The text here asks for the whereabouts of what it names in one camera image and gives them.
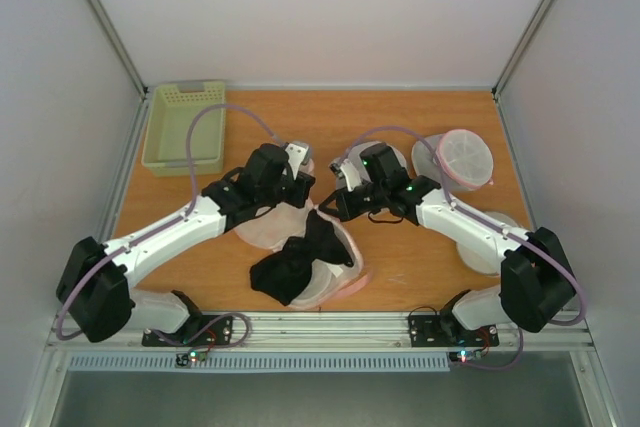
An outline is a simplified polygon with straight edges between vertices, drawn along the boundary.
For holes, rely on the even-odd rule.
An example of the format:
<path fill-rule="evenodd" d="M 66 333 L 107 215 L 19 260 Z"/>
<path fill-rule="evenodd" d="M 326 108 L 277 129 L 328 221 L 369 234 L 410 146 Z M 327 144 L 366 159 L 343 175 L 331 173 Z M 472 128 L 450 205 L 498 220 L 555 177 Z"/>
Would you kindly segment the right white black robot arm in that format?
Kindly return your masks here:
<path fill-rule="evenodd" d="M 512 322 L 537 333 L 577 294 L 576 281 L 558 237 L 499 223 L 445 192 L 425 176 L 411 177 L 392 147 L 377 142 L 359 155 L 331 163 L 341 185 L 320 205 L 342 222 L 388 210 L 401 220 L 442 234 L 497 268 L 500 282 L 463 291 L 440 313 L 444 337 L 463 343 L 477 329 Z"/>

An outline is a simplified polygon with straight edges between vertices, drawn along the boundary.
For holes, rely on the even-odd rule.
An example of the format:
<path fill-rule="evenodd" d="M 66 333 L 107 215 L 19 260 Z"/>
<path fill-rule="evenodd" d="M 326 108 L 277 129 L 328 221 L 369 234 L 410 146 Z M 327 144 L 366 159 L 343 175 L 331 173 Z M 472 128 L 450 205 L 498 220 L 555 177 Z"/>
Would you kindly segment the black bra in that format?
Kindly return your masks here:
<path fill-rule="evenodd" d="M 334 224 L 312 209 L 302 237 L 289 237 L 279 251 L 250 268 L 251 288 L 290 306 L 311 285 L 315 261 L 329 267 L 354 266 L 354 259 L 336 234 Z"/>

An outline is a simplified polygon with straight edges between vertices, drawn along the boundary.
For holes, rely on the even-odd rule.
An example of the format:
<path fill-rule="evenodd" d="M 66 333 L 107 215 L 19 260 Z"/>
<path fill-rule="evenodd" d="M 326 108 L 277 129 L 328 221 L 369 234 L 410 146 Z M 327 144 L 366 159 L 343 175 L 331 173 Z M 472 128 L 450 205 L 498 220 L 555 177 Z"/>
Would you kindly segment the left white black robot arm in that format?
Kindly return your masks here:
<path fill-rule="evenodd" d="M 105 243 L 93 237 L 78 241 L 56 288 L 60 314 L 70 316 L 92 343 L 112 337 L 143 304 L 133 298 L 133 288 L 156 268 L 281 203 L 304 207 L 315 183 L 301 169 L 310 157 L 305 143 L 265 143 L 245 166 L 198 190 L 189 204 L 165 218 Z"/>

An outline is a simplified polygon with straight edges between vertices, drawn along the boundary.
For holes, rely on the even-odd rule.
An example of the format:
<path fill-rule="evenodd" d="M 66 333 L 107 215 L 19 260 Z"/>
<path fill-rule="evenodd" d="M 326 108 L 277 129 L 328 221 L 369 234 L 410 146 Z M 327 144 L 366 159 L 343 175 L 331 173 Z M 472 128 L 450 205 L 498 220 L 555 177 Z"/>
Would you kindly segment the floral bra laundry bag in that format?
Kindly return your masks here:
<path fill-rule="evenodd" d="M 312 209 L 334 224 L 336 234 L 346 244 L 354 259 L 354 266 L 351 268 L 329 267 L 323 262 L 315 261 L 311 285 L 299 300 L 295 300 L 290 306 L 285 306 L 294 310 L 319 308 L 328 301 L 349 297 L 371 282 L 373 273 L 364 267 L 363 255 L 354 238 L 340 221 L 319 212 L 317 206 L 310 200 L 303 208 L 281 203 L 261 213 L 258 219 L 235 228 L 235 233 L 241 240 L 254 247 L 268 250 L 271 255 L 279 251 L 289 237 L 304 235 L 306 218 Z"/>

